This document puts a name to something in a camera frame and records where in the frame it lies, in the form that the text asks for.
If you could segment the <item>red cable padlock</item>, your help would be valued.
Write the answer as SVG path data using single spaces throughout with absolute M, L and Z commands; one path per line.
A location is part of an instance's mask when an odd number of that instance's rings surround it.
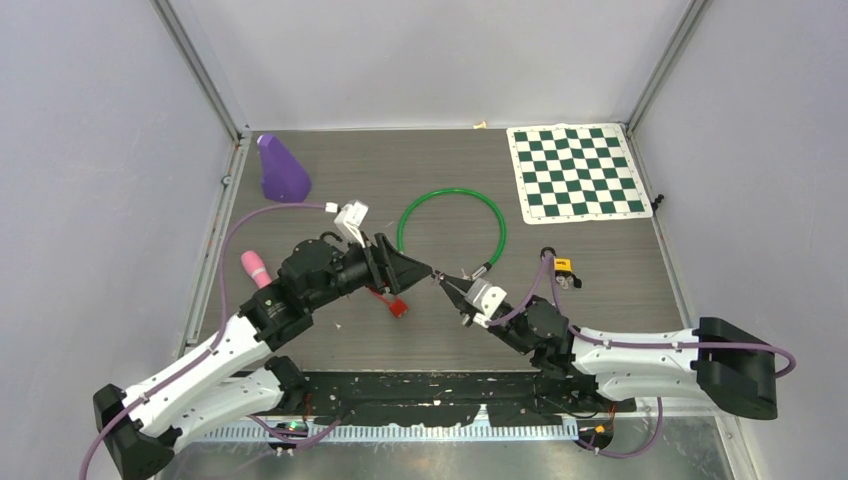
M 380 300 L 395 318 L 402 318 L 409 311 L 407 303 L 397 295 L 380 292 L 375 289 L 370 289 L 370 293 Z

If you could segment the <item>black Kaijing padlock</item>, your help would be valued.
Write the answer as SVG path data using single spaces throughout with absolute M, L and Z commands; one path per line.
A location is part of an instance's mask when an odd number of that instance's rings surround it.
M 343 238 L 333 231 L 325 231 L 321 233 L 319 235 L 319 239 L 336 249 L 339 249 L 344 245 Z

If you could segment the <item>yellow Opel padlock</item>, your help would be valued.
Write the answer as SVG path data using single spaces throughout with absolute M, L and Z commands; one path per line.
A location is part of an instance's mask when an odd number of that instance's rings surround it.
M 542 260 L 552 261 L 555 282 L 563 289 L 581 289 L 583 281 L 574 273 L 572 261 L 558 256 L 552 247 L 544 247 L 540 252 Z

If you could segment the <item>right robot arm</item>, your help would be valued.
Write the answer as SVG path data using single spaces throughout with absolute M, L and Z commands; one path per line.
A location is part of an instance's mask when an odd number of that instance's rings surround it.
M 778 416 L 776 349 L 716 317 L 660 333 L 604 332 L 574 326 L 550 301 L 532 295 L 519 309 L 479 278 L 436 277 L 465 325 L 477 325 L 530 358 L 545 376 L 571 382 L 584 410 L 636 397 L 709 400 L 753 420 Z

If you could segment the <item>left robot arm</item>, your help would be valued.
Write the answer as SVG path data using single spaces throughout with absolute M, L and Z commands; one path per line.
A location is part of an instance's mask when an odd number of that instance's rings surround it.
M 241 416 L 304 412 L 310 385 L 275 351 L 310 328 L 319 308 L 360 288 L 400 294 L 431 273 L 382 233 L 347 250 L 300 242 L 214 336 L 144 381 L 94 394 L 97 429 L 120 477 L 155 476 L 195 438 Z

